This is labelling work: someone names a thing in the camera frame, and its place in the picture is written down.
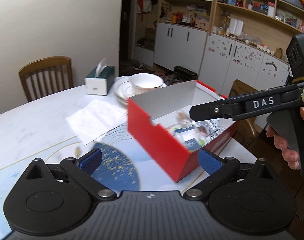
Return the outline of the person's right hand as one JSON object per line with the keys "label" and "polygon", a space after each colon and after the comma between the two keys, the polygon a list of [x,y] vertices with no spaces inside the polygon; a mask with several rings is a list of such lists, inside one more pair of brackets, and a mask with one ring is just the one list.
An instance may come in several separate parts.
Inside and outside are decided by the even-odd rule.
{"label": "person's right hand", "polygon": [[274,138],[275,147],[293,170],[304,171],[304,107],[280,111],[267,117],[267,136]]}

